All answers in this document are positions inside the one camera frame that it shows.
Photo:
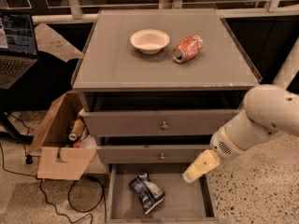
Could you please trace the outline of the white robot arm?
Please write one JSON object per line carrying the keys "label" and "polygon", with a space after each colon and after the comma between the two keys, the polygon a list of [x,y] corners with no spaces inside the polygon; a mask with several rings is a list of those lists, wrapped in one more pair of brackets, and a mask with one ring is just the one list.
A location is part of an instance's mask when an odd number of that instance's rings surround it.
{"label": "white robot arm", "polygon": [[299,136],[299,96],[275,85],[254,87],[246,93],[241,111],[212,135],[210,149],[201,152],[182,177],[192,183],[221,160],[240,157],[281,133]]}

